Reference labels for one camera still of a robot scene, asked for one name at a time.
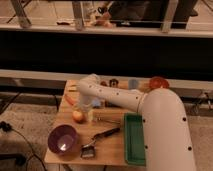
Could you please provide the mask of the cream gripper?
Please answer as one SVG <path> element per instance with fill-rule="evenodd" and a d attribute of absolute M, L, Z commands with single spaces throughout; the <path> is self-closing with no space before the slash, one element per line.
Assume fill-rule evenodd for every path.
<path fill-rule="evenodd" d="M 91 122 L 93 120 L 92 108 L 89 105 L 75 104 L 73 106 L 73 112 L 74 111 L 80 111 L 80 112 L 83 113 L 83 115 L 85 117 L 85 121 L 84 122 Z"/>

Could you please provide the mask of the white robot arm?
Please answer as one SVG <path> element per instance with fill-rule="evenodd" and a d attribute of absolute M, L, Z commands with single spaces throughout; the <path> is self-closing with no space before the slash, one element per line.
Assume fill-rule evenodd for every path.
<path fill-rule="evenodd" d="M 186 110 L 175 92 L 106 87 L 96 74 L 80 79 L 76 88 L 80 107 L 98 97 L 142 116 L 146 171 L 197 171 Z"/>

